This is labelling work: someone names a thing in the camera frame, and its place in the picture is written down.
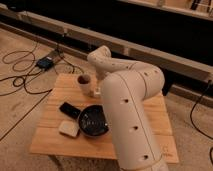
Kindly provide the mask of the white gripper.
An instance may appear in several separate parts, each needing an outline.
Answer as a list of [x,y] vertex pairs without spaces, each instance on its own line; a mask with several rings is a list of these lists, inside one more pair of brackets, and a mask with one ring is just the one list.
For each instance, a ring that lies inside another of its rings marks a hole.
[[96,87],[94,89],[94,97],[99,98],[101,96],[100,85],[102,80],[108,75],[107,71],[96,69]]

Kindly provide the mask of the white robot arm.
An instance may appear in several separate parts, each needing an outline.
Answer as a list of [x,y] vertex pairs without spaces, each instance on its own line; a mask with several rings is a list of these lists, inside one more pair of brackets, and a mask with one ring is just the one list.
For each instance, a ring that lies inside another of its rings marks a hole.
[[163,72],[140,61],[115,59],[101,46],[87,56],[101,81],[104,114],[120,169],[123,171],[169,171],[142,102],[164,86]]

